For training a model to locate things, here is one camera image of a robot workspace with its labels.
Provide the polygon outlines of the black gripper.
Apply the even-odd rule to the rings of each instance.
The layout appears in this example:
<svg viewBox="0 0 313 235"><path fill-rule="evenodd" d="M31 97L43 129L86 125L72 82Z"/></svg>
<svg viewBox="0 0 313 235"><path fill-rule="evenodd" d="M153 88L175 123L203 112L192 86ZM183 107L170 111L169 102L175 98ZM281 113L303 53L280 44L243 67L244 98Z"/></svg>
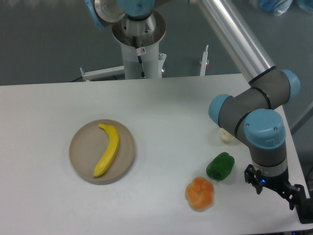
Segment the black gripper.
<svg viewBox="0 0 313 235"><path fill-rule="evenodd" d="M304 186L289 183L288 167L279 167L271 170L265 167L264 171L249 164L244 171L245 182L251 184L259 195L263 188L268 188L286 199L290 210L296 209L300 223L313 223L313 199L307 198Z"/></svg>

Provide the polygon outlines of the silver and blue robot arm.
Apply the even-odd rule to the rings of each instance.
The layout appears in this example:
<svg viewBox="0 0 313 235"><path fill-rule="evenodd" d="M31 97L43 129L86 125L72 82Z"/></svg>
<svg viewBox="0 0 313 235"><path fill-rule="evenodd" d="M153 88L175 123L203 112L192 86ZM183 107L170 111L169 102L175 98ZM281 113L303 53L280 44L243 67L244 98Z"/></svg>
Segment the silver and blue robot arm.
<svg viewBox="0 0 313 235"><path fill-rule="evenodd" d="M162 77L158 44L166 26L153 0L88 0L85 4L96 26L112 25L126 79ZM198 5L250 85L236 97L215 97L208 110L210 118L249 148L252 164L245 170L245 181L257 193L263 188L277 192L297 211L301 223L312 223L312 199L302 185L289 183L286 131L276 112L299 93L298 77L277 69L231 1L200 0Z"/></svg>

